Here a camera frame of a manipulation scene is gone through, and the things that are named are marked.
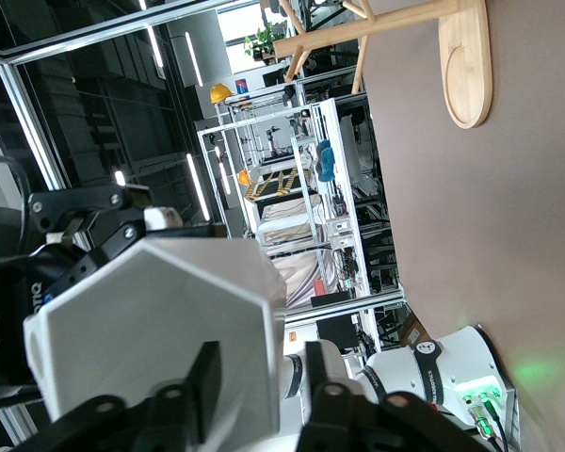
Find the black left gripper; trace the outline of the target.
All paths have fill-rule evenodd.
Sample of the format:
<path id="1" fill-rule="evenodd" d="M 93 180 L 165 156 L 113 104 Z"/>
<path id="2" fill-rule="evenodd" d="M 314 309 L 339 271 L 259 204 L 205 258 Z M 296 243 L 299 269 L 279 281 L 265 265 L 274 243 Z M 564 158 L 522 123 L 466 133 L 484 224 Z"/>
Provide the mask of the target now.
<path id="1" fill-rule="evenodd" d="M 24 321 L 96 265 L 104 265 L 147 235 L 178 235 L 183 220 L 171 207 L 153 207 L 146 186 L 108 184 L 32 193 L 30 218 L 47 236 L 27 255 L 0 258 L 0 384 L 32 380 L 24 347 Z M 88 231 L 103 213 L 117 227 L 95 248 L 84 251 L 70 238 Z"/>

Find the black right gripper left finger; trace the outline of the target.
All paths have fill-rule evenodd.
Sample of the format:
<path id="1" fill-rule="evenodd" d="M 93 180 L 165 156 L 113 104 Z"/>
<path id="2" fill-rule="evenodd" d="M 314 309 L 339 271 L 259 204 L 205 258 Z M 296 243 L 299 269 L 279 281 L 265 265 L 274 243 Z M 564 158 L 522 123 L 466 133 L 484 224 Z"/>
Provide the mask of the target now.
<path id="1" fill-rule="evenodd" d="M 203 343 L 186 377 L 129 406 L 98 395 L 9 452 L 197 452 L 206 443 L 222 382 L 220 344 Z"/>

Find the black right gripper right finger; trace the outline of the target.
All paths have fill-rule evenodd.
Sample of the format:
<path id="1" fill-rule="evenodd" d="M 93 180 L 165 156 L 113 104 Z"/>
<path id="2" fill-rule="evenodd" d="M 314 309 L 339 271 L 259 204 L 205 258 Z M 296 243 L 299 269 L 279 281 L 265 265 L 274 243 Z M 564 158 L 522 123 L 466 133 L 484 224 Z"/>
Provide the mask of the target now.
<path id="1" fill-rule="evenodd" d="M 368 401 L 327 375 L 319 343 L 305 349 L 311 412 L 295 452 L 489 452 L 416 395 Z"/>

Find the white angular faceted cup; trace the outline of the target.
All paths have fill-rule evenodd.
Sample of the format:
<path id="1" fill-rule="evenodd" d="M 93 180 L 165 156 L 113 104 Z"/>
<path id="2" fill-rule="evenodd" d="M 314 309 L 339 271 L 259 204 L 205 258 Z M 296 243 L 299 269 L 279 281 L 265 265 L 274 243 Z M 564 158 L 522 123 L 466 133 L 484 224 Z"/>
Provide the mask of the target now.
<path id="1" fill-rule="evenodd" d="M 24 321 L 26 359 L 57 420 L 94 396 L 137 404 L 216 341 L 221 390 L 203 450 L 228 452 L 279 430 L 285 303 L 255 240 L 143 238 Z"/>

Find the wooden cup rack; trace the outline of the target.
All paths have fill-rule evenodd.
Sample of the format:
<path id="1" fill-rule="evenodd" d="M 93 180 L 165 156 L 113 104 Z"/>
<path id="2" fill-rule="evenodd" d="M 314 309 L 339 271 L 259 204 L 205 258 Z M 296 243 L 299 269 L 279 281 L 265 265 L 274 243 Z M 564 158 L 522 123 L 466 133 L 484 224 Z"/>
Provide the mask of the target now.
<path id="1" fill-rule="evenodd" d="M 429 0 L 376 14 L 368 0 L 344 7 L 358 19 L 324 30 L 308 31 L 288 0 L 279 0 L 297 35 L 274 41 L 275 57 L 291 57 L 286 82 L 302 68 L 316 49 L 359 40 L 352 92 L 359 90 L 370 36 L 436 20 L 444 101 L 453 122 L 462 129 L 479 126 L 489 114 L 493 95 L 492 54 L 486 0 Z"/>

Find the brown cardboard box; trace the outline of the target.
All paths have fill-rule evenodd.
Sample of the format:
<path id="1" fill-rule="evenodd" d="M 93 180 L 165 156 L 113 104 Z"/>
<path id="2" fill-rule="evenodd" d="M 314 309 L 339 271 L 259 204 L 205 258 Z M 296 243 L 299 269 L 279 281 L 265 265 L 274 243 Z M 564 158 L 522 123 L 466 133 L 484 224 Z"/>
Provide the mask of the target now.
<path id="1" fill-rule="evenodd" d="M 399 332 L 399 344 L 402 347 L 413 347 L 430 340 L 430 336 L 415 313 L 410 313 Z"/>

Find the black yellow striped board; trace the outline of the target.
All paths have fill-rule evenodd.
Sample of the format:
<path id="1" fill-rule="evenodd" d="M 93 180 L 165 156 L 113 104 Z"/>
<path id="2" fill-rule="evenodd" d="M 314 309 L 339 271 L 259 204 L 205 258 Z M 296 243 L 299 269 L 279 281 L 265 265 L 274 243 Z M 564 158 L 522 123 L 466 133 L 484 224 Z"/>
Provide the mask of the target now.
<path id="1" fill-rule="evenodd" d="M 280 169 L 264 174 L 253 169 L 250 172 L 249 187 L 243 197 L 250 202 L 258 202 L 287 196 L 300 189 L 301 180 L 297 168 Z"/>

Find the blue soft object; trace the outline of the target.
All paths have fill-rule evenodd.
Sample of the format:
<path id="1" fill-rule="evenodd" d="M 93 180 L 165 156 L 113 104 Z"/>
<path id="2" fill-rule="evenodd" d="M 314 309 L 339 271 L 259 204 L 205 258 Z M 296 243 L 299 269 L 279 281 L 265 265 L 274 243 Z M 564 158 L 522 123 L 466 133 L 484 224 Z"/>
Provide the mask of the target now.
<path id="1" fill-rule="evenodd" d="M 328 183 L 335 179 L 334 175 L 335 157 L 331 144 L 328 140 L 322 140 L 316 146 L 315 171 L 318 180 Z"/>

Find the green potted plant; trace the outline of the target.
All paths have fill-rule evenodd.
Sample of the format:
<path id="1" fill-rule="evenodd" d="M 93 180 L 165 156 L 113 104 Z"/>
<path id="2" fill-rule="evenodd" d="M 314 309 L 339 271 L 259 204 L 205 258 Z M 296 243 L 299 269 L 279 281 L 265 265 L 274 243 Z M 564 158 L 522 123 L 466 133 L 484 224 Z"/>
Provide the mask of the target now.
<path id="1" fill-rule="evenodd" d="M 266 65 L 277 62 L 274 51 L 274 42 L 285 37 L 283 23 L 268 22 L 264 28 L 259 28 L 254 35 L 247 36 L 243 42 L 244 53 L 256 62 Z"/>

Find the white metal shelving frame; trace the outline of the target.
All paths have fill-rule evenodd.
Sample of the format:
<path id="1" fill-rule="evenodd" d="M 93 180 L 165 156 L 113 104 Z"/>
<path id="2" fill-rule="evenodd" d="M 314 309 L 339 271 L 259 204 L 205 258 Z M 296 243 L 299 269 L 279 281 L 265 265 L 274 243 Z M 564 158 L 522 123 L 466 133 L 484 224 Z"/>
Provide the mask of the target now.
<path id="1" fill-rule="evenodd" d="M 396 252 L 375 150 L 358 148 L 362 118 L 335 101 L 293 106 L 242 99 L 217 107 L 218 123 L 198 133 L 218 213 L 232 236 L 255 240 L 286 284 L 286 306 L 315 297 L 361 299 L 399 286 Z M 328 140 L 335 179 L 318 180 L 316 146 Z M 250 202 L 236 174 L 297 168 L 301 189 Z"/>

